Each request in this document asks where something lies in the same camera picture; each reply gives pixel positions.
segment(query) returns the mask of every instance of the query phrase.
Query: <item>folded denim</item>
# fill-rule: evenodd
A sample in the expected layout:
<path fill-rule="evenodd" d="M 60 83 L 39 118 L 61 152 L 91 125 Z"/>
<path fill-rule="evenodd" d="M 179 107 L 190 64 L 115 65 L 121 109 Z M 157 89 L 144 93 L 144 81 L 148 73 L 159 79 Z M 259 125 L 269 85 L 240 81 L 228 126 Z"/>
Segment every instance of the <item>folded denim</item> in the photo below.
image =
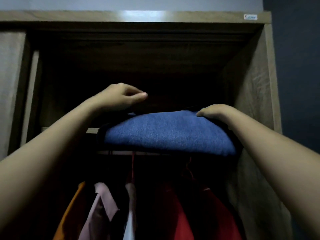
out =
<path fill-rule="evenodd" d="M 102 126 L 97 138 L 104 147 L 122 150 L 235 156 L 239 143 L 231 131 L 223 127 L 225 125 L 218 121 L 183 110 L 126 115 L 124 120 Z"/>

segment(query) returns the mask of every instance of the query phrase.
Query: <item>wardrobe top panel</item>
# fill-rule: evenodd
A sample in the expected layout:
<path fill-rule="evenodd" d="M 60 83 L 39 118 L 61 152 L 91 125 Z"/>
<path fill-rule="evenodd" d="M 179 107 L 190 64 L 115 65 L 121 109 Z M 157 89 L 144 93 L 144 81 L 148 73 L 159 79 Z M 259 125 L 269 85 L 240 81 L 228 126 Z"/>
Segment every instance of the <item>wardrobe top panel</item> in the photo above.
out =
<path fill-rule="evenodd" d="M 246 14 L 257 15 L 254 20 Z M 259 23 L 270 24 L 270 12 L 203 11 L 1 11 L 0 22 L 124 23 Z"/>

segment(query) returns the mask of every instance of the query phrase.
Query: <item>hand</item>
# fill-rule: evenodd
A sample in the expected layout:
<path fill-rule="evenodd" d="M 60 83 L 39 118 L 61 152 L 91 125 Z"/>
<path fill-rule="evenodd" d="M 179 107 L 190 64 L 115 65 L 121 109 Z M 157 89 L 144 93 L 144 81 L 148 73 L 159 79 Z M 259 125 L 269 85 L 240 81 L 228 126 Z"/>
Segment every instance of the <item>hand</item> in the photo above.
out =
<path fill-rule="evenodd" d="M 206 117 L 209 119 L 217 119 L 226 123 L 226 114 L 229 111 L 236 110 L 235 108 L 226 104 L 214 104 L 209 107 L 201 109 L 198 113 L 198 117 Z"/>
<path fill-rule="evenodd" d="M 146 100 L 148 94 L 128 84 L 111 84 L 88 99 L 98 111 L 119 111 Z"/>

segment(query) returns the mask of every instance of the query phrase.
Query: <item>sticker label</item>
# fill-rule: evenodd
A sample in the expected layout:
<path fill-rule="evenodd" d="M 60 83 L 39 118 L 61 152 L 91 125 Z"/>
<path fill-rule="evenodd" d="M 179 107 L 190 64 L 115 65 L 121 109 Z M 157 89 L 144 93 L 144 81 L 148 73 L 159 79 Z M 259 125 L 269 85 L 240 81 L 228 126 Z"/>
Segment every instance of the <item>sticker label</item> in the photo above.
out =
<path fill-rule="evenodd" d="M 258 15 L 256 15 L 256 14 L 245 14 L 244 15 L 244 19 L 245 20 L 254 20 L 254 21 L 256 21 L 256 20 L 258 20 Z"/>

